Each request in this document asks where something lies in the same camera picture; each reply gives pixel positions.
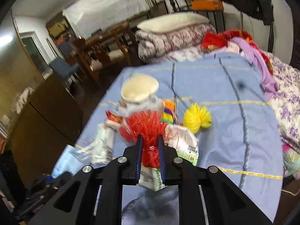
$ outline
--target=yellow plastic object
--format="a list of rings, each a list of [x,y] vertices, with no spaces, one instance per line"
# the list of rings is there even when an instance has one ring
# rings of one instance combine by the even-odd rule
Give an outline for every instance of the yellow plastic object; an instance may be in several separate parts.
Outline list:
[[[189,128],[193,134],[202,128],[212,125],[212,115],[206,107],[200,108],[197,103],[192,103],[183,116],[183,126]]]

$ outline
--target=pink garment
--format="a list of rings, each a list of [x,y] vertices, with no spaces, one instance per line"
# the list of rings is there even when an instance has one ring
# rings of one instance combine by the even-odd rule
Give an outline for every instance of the pink garment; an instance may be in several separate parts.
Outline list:
[[[233,37],[230,42],[236,43],[240,49],[243,50],[245,58],[259,68],[262,74],[262,85],[265,88],[265,99],[266,101],[270,100],[273,94],[279,90],[279,83],[273,79],[260,52],[252,48],[249,43],[241,37]]]

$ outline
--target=metal bolt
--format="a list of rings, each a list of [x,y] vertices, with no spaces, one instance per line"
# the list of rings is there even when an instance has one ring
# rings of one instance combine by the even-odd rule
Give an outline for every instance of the metal bolt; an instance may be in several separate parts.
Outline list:
[[[127,162],[127,158],[126,158],[126,157],[119,157],[119,158],[118,158],[118,162],[119,162],[119,163]]]
[[[175,157],[174,162],[179,164],[183,162],[183,159],[181,157]]]
[[[218,168],[216,166],[210,166],[208,168],[208,170],[211,172],[211,173],[216,173],[218,171]]]
[[[84,166],[83,168],[82,168],[82,171],[84,172],[84,173],[88,173],[88,172],[90,172],[92,170],[92,167],[91,166]]]

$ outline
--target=orange block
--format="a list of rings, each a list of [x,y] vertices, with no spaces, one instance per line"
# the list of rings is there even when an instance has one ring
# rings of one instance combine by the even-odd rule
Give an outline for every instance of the orange block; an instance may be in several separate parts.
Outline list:
[[[224,11],[223,3],[221,1],[192,1],[193,10],[204,10],[204,11]]]

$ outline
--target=white cable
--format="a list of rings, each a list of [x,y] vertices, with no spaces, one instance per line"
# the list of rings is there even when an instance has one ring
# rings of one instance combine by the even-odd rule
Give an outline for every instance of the white cable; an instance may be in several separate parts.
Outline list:
[[[298,192],[296,194],[292,193],[292,192],[289,192],[289,191],[286,191],[286,190],[282,190],[283,192],[286,192],[288,194],[291,194],[293,196],[297,196],[299,193],[300,193],[300,190],[298,190]]]

